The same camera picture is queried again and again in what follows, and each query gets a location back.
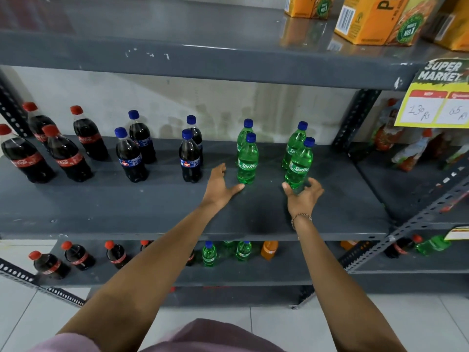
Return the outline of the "orange juice carton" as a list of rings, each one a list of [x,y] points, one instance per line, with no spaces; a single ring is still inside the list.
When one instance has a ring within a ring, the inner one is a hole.
[[[334,0],[286,0],[284,13],[294,18],[326,20]]]
[[[354,45],[412,46],[439,0],[344,0],[334,33]]]
[[[451,51],[469,53],[469,0],[445,0],[436,21],[433,43]]]

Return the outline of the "yellow shelf tag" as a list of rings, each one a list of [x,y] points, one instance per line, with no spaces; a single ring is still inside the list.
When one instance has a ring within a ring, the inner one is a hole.
[[[469,241],[469,225],[451,229],[444,237],[445,241]]]

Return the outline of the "pink shirt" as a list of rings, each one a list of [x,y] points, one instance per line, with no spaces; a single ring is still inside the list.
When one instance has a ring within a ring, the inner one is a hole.
[[[27,352],[103,352],[90,338],[63,333]],[[195,319],[138,352],[286,352],[274,343],[237,325]]]

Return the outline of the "red drink bottle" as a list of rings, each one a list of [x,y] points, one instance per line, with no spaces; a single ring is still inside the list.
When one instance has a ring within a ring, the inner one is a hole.
[[[372,132],[370,144],[379,152],[387,152],[396,144],[402,136],[404,128],[396,126],[396,118],[403,99],[391,98],[377,120]]]
[[[459,160],[465,157],[468,151],[469,151],[469,143],[462,145],[456,152],[454,152],[449,157],[443,160],[441,168],[447,169],[448,167],[457,163]]]
[[[418,141],[409,144],[391,158],[393,166],[401,171],[410,172],[417,164],[432,138],[433,129],[424,129]]]

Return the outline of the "person's right forearm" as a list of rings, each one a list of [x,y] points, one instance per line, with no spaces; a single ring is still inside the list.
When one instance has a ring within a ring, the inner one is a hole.
[[[407,352],[384,315],[344,270],[309,217],[293,226],[338,352]]]

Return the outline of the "yellow price sign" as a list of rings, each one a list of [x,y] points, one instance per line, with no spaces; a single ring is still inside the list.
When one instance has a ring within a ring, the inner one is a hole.
[[[469,58],[428,61],[407,89],[394,125],[469,129]]]

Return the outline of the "blue cap cola bottle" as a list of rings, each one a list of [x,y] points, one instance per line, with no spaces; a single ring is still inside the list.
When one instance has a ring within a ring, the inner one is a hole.
[[[188,124],[188,129],[192,131],[192,139],[200,151],[200,163],[203,165],[203,138],[202,133],[196,124],[196,117],[194,115],[188,115],[186,122]]]
[[[202,178],[201,152],[193,139],[191,129],[181,132],[182,142],[179,147],[179,159],[185,182],[197,183]]]
[[[143,162],[143,155],[137,142],[131,139],[124,127],[117,127],[114,130],[118,141],[115,146],[117,158],[132,183],[145,181],[149,172]]]
[[[152,164],[157,161],[156,152],[150,135],[150,130],[146,124],[139,121],[140,115],[137,110],[130,110],[128,116],[131,120],[129,135],[134,140],[141,151],[143,162]]]

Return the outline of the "person's left forearm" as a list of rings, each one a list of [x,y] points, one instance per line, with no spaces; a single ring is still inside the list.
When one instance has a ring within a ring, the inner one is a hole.
[[[207,224],[220,211],[200,204],[100,287],[58,336],[90,339],[101,352],[138,352]]]

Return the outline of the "person's right hand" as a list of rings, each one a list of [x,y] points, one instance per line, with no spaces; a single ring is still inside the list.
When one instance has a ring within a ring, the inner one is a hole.
[[[298,216],[311,218],[313,208],[324,193],[322,185],[314,178],[308,177],[308,185],[295,197],[287,197],[287,207],[291,219]]]

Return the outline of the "person's left hand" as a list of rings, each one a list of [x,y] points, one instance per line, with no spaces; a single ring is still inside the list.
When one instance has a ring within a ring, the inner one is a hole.
[[[224,208],[232,197],[227,195],[225,182],[226,163],[222,163],[212,169],[201,207],[208,207],[214,213]]]

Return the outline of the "grey metal shelf rack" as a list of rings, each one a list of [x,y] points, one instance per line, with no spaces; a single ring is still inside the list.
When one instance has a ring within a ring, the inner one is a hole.
[[[451,229],[469,227],[469,154],[451,165],[429,159],[406,173],[391,164],[403,145],[379,153],[365,143],[352,143],[381,91],[358,90],[333,142],[348,155],[389,215],[384,238],[364,238],[339,262],[372,294],[443,294],[469,297],[469,242],[454,243],[429,256],[412,250],[390,259],[384,251],[423,234],[430,238]]]
[[[58,281],[36,275],[29,284],[64,298],[63,288],[90,287],[93,294],[117,272],[106,261],[105,240],[136,255],[139,240],[162,236],[196,207],[212,167],[225,162],[228,185],[237,183],[235,138],[252,118],[260,150],[255,182],[201,240],[277,240],[279,252],[271,261],[256,255],[237,262],[220,251],[213,268],[185,268],[165,305],[306,305],[314,288],[280,187],[290,133],[303,120],[316,138],[310,175],[325,195],[313,218],[340,259],[352,252],[341,241],[384,238],[391,224],[352,160],[333,147],[356,92],[404,91],[428,60],[451,56],[424,42],[341,51],[334,24],[182,0],[0,0],[0,113],[56,171],[50,183],[33,184],[0,159],[0,239],[56,239],[53,252],[61,257],[68,238],[97,259],[86,272]],[[66,176],[32,134],[24,102],[34,102],[76,144],[91,179]],[[97,125],[107,160],[86,154],[71,106]],[[129,134],[130,110],[149,128],[157,158],[144,163],[149,176],[138,183],[126,177],[115,151],[114,130]],[[188,115],[203,138],[197,183],[185,182],[179,159]]]

